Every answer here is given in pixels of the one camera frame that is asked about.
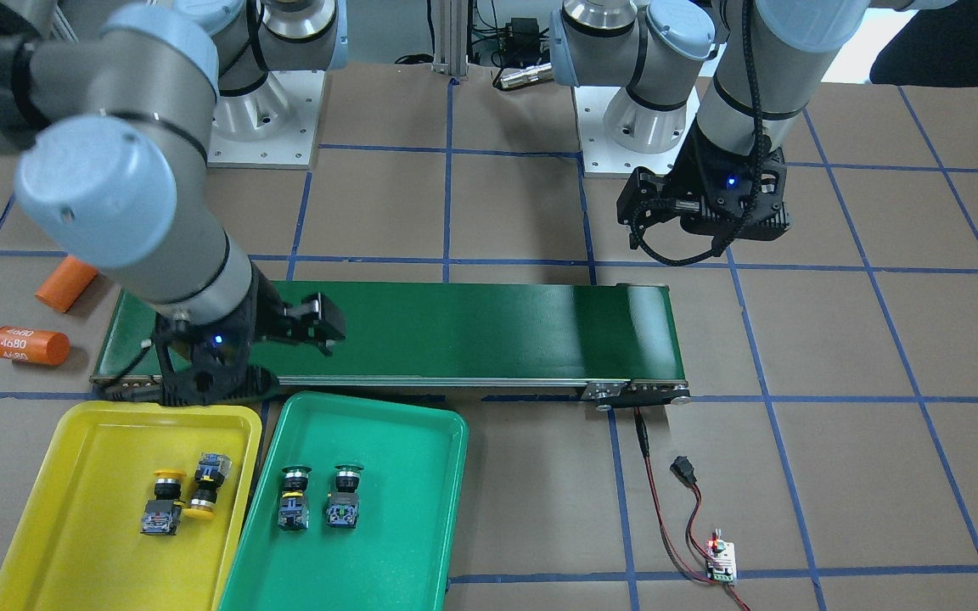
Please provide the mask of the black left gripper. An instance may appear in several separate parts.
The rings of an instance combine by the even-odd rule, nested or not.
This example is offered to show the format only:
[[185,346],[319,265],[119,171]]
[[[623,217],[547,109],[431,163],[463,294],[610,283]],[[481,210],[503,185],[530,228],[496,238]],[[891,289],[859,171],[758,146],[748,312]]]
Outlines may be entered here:
[[[738,239],[773,241],[791,228],[784,202],[785,178],[784,151],[777,147],[764,158],[761,192]],[[729,235],[745,212],[752,166],[748,155],[722,150],[692,127],[667,179],[666,185],[666,178],[647,167],[633,170],[617,197],[618,224],[645,231],[679,217],[684,231],[718,239]]]

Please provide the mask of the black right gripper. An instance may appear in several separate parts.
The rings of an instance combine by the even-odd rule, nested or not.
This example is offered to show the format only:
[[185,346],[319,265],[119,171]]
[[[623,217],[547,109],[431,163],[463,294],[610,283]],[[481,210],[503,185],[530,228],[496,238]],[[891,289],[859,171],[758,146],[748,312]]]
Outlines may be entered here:
[[314,345],[332,356],[346,339],[345,313],[323,293],[284,303],[261,272],[253,272],[244,300],[220,320],[193,324],[156,314],[151,339],[158,356],[161,406],[240,405],[276,394],[277,376],[250,363],[252,347],[272,335],[277,343]]

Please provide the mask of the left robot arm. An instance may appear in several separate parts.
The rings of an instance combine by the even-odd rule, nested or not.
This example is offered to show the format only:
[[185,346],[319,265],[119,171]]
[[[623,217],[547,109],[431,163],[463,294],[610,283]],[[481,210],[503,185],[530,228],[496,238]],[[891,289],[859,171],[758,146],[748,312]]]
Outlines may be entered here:
[[679,220],[720,255],[791,228],[783,144],[870,1],[564,1],[548,22],[554,78],[616,90],[622,146],[682,149],[632,171],[616,204],[630,247]]

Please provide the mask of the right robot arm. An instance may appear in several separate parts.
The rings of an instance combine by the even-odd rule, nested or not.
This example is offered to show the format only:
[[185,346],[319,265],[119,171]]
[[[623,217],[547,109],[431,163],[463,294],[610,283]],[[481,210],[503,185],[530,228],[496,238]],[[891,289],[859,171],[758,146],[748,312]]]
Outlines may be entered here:
[[51,38],[57,10],[0,1],[0,154],[20,154],[24,212],[155,314],[98,393],[162,406],[274,395],[254,344],[330,356],[346,324],[326,294],[280,298],[206,208],[213,121],[222,98],[272,70],[345,65],[343,3],[126,3],[80,42]]

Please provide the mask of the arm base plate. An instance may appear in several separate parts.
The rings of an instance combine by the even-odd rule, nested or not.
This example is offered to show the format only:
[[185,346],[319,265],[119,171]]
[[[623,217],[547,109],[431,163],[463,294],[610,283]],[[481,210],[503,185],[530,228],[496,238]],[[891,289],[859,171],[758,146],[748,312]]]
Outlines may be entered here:
[[272,72],[253,92],[222,97],[207,164],[215,169],[310,170],[326,72]]
[[610,138],[603,116],[616,92],[614,87],[574,87],[576,131],[581,143],[583,173],[586,177],[626,178],[638,166],[664,175],[672,169],[701,104],[700,89],[692,88],[686,105],[686,124],[671,149],[658,154],[640,154],[622,147]]

